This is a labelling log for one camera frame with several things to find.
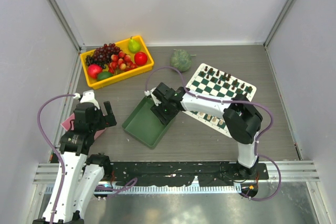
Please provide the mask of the green plastic tray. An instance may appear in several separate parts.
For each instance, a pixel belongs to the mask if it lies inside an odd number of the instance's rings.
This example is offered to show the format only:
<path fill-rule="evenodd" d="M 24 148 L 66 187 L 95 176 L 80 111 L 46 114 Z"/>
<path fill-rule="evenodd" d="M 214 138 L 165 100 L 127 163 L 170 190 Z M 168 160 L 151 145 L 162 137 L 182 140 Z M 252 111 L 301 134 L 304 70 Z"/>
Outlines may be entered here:
<path fill-rule="evenodd" d="M 175 121 L 162 124 L 151 111 L 153 105 L 152 99 L 144 97 L 122 124 L 126 133 L 150 149 L 156 148 Z"/>

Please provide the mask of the green white chess board mat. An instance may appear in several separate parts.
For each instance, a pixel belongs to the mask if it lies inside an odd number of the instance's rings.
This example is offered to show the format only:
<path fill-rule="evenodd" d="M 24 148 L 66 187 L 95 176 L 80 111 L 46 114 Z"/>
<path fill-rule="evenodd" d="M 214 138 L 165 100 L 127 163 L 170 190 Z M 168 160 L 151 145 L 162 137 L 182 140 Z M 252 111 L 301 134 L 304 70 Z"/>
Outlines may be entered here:
<path fill-rule="evenodd" d="M 205 63 L 200 64 L 186 87 L 198 93 L 219 98 L 233 98 L 238 94 L 243 94 L 249 101 L 253 99 L 257 91 L 256 86 Z M 185 114 L 230 137 L 223 119 L 197 111 L 186 111 Z"/>

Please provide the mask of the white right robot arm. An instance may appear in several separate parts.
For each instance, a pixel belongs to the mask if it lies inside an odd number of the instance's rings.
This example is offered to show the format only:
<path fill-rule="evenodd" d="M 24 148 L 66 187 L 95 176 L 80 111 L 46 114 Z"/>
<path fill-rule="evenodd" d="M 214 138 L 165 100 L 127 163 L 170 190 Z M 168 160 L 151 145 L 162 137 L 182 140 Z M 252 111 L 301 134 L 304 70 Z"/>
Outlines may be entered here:
<path fill-rule="evenodd" d="M 146 90 L 144 94 L 154 101 L 151 111 L 163 125 L 168 125 L 182 111 L 203 112 L 222 119 L 230 136 L 238 144 L 239 176 L 249 179 L 257 174 L 259 158 L 255 151 L 255 141 L 263 117 L 244 95 L 217 98 L 185 87 L 174 90 L 163 82 L 152 90 Z"/>

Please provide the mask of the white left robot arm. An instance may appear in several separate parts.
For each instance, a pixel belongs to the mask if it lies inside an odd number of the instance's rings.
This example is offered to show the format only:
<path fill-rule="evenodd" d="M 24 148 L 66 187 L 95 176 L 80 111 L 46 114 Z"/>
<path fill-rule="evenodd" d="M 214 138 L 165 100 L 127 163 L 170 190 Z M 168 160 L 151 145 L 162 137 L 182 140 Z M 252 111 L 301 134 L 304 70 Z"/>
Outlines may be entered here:
<path fill-rule="evenodd" d="M 110 102 L 104 102 L 104 107 L 106 115 L 96 102 L 77 104 L 60 140 L 59 169 L 52 195 L 42 217 L 34 223 L 83 223 L 98 182 L 112 176 L 108 156 L 88 154 L 96 133 L 117 124 Z"/>

